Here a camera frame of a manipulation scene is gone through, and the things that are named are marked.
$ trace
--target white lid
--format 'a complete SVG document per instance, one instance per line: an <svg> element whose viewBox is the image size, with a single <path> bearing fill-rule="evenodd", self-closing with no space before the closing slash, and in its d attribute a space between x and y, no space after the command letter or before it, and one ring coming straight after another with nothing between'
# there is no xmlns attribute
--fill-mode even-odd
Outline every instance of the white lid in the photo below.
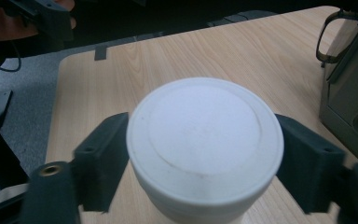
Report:
<svg viewBox="0 0 358 224"><path fill-rule="evenodd" d="M187 78L148 94L133 112L127 145L141 185L186 203L230 203L254 195L276 174L282 130L244 87Z"/></svg>

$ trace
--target screw hole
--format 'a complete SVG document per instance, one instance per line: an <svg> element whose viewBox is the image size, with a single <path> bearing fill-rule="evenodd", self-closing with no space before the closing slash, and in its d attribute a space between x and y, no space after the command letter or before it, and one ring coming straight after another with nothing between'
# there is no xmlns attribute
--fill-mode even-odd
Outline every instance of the screw hole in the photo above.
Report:
<svg viewBox="0 0 358 224"><path fill-rule="evenodd" d="M84 149L85 152L93 152L95 151L95 148L93 147L86 147L86 149Z"/></svg>
<svg viewBox="0 0 358 224"><path fill-rule="evenodd" d="M51 165L46 167L45 169L40 171L41 176L49 176L49 175L56 175L61 171L61 166L59 165Z"/></svg>
<svg viewBox="0 0 358 224"><path fill-rule="evenodd" d="M328 148L328 147L324 148L324 151L328 153L334 152L332 148Z"/></svg>

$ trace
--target wooden table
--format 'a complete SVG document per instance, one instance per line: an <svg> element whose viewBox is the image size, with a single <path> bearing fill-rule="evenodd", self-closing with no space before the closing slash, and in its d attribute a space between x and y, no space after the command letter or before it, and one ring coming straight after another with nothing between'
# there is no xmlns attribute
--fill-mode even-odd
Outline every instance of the wooden table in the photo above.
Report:
<svg viewBox="0 0 358 224"><path fill-rule="evenodd" d="M153 89L185 77L219 77L260 96L275 113L296 119L344 148L318 119L323 69L315 48L325 18L317 7L259 20L164 36L64 59L48 141L47 162L70 161L72 150L105 118L132 112ZM327 31L327 50L339 24ZM347 164L356 159L349 154ZM275 178L241 223L335 223L329 214L306 216ZM171 223L139 186L131 164L107 214L83 213L83 223Z"/></svg>

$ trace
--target gray carpet floor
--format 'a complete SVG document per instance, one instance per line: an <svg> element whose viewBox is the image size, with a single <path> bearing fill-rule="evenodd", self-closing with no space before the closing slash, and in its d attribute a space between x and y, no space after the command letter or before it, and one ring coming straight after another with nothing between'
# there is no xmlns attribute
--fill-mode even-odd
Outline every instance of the gray carpet floor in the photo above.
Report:
<svg viewBox="0 0 358 224"><path fill-rule="evenodd" d="M222 18L220 21L211 21L207 25L217 26L271 15L274 13L267 11L241 12ZM133 36L103 44L111 47L160 35L164 35L164 32ZM19 72L0 71L0 92L13 91L1 134L21 161L21 166L28 175L45 163L60 61L71 54L94 50L95 47L95 45L86 46L24 58ZM2 66L15 68L17 59L7 59Z"/></svg>

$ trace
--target black cable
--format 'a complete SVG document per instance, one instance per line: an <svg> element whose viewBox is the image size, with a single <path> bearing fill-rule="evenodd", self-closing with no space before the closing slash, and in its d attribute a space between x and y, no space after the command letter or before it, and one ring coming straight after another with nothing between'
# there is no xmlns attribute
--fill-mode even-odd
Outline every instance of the black cable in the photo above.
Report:
<svg viewBox="0 0 358 224"><path fill-rule="evenodd" d="M19 61L18 66L17 66L16 69L7 69L7 68L0 67L0 70L4 71L4 72L15 73L15 72L20 71L20 69L21 69L21 57L20 57L19 51L17 50L16 45L14 44L14 42L12 40L10 40L10 43L13 46L14 51L16 52L16 57L17 57L17 60Z"/></svg>

